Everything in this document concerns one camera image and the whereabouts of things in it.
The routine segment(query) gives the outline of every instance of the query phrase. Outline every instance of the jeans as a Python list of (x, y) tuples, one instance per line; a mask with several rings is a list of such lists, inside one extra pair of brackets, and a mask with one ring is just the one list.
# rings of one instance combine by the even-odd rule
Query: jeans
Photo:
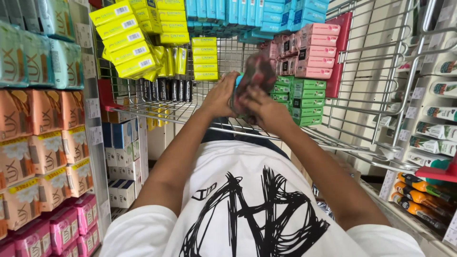
[[(211, 122), (210, 127), (233, 130), (231, 126), (224, 126), (221, 124), (214, 124), (214, 123), (228, 124), (229, 119), (226, 117), (215, 118)], [(248, 133), (260, 135), (259, 132), (255, 131), (255, 130), (250, 130), (250, 131), (248, 131)], [(271, 150), (275, 151), (276, 153), (286, 157), (288, 160), (290, 160), (289, 157), (287, 156), (287, 154), (283, 150), (281, 150), (281, 148), (279, 148), (273, 142), (271, 142), (270, 140), (265, 139), (265, 138), (252, 137), (252, 136), (248, 136), (248, 135), (237, 135), (236, 137), (234, 137), (233, 133), (222, 132), (222, 131), (217, 131), (217, 130), (213, 130), (213, 129), (207, 129), (205, 132), (205, 135), (203, 136), (202, 143), (218, 141), (218, 140), (238, 140), (238, 141), (243, 141), (246, 143), (260, 145), (260, 146), (266, 147), (268, 149), (271, 149)]]

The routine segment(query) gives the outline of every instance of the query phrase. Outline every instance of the white t-shirt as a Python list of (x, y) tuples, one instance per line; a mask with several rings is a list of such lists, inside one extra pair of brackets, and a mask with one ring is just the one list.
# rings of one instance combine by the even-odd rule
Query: white t-shirt
[(297, 168), (268, 148), (214, 141), (197, 156), (179, 218), (158, 205), (127, 212), (108, 228), (100, 257), (424, 256), (388, 226), (344, 231)]

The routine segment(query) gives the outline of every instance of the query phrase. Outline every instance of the shirt sleeve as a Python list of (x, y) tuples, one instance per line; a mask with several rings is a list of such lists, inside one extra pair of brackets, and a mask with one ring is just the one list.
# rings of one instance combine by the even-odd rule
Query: shirt sleeve
[(147, 205), (120, 216), (108, 227), (100, 257), (162, 256), (177, 216), (160, 205)]
[(409, 234), (384, 225), (359, 225), (347, 234), (371, 257), (425, 257)]

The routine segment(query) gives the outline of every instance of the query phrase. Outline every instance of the person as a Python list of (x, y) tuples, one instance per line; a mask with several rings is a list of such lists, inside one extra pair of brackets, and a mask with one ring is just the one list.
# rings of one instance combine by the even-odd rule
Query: person
[(132, 209), (108, 228), (101, 257), (424, 256), (285, 106), (258, 87), (248, 87), (242, 104), (260, 127), (290, 147), (336, 222), (269, 140), (258, 134), (244, 138), (253, 144), (207, 130), (213, 119), (234, 116), (229, 99), (238, 75), (221, 78), (165, 149)]

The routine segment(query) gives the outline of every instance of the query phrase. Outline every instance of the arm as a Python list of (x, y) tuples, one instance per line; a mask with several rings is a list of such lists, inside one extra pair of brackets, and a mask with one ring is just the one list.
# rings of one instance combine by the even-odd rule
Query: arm
[(233, 116), (228, 105), (237, 72), (222, 76), (205, 97), (202, 106), (189, 118), (181, 131), (157, 160), (132, 209), (161, 205), (179, 216), (184, 185), (192, 173), (198, 146), (213, 118)]
[(344, 230), (362, 224), (390, 226), (367, 193), (294, 123), (284, 105), (258, 88), (249, 88), (248, 94), (242, 103), (256, 113), (262, 128), (278, 135), (290, 147)]

